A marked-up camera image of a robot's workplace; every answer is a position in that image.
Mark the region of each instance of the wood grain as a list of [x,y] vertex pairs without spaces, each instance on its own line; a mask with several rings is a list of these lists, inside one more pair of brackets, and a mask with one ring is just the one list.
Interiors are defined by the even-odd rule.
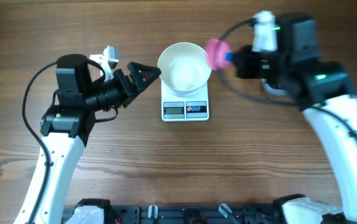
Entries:
[[[323,60],[341,61],[357,88],[357,1],[0,5],[0,223],[15,219],[37,162],[39,146],[23,125],[21,103],[38,69],[64,54],[99,54],[106,45],[119,47],[118,68],[126,70],[130,61],[156,65],[167,46],[203,46],[261,10],[315,16]],[[234,48],[251,41],[247,29],[229,38]],[[35,130],[57,88],[54,74],[52,68],[44,72],[30,92],[27,116]],[[259,81],[227,74],[238,87],[266,97]],[[243,100],[215,74],[209,80],[209,121],[164,123],[160,100],[158,80],[115,121],[94,127],[68,205],[89,197],[140,205],[269,202],[294,193],[340,204],[325,153],[297,109]]]

